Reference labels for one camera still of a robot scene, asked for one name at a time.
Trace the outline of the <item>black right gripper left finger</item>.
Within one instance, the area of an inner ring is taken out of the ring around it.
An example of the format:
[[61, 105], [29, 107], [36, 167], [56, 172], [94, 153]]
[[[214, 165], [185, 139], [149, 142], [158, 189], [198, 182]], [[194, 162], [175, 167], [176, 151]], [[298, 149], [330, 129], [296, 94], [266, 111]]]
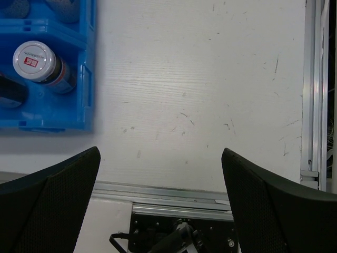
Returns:
[[73, 252], [101, 155], [89, 148], [1, 184], [1, 252]]

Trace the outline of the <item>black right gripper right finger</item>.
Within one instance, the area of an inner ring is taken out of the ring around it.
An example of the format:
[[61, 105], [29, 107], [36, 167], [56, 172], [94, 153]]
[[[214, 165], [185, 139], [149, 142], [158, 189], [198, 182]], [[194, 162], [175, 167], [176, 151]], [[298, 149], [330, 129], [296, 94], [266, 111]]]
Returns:
[[263, 169], [229, 148], [222, 169], [241, 252], [336, 252], [336, 195]]

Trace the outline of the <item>red label spice jar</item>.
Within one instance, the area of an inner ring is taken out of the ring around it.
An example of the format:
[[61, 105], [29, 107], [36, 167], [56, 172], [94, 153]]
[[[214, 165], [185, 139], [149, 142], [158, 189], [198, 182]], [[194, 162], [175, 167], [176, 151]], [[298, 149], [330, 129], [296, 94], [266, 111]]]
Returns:
[[1, 76], [1, 107], [17, 108], [26, 102], [28, 96], [29, 89], [25, 84]]
[[50, 89], [65, 94], [76, 87], [77, 72], [40, 41], [27, 41], [14, 52], [13, 67], [18, 75]]

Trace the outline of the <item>blue label shaker silver lid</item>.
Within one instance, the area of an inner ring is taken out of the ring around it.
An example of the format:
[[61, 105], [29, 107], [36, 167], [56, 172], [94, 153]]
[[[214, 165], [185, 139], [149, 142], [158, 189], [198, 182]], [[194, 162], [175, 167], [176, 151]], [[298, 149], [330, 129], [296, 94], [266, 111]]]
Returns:
[[80, 20], [79, 0], [45, 0], [45, 3], [63, 23], [76, 23]]

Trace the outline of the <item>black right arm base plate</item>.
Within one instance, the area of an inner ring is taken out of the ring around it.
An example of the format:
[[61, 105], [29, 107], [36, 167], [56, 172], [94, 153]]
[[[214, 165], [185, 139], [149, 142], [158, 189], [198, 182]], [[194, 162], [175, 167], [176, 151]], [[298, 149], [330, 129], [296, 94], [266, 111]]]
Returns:
[[110, 235], [118, 252], [240, 252], [229, 211], [133, 207], [127, 233]]

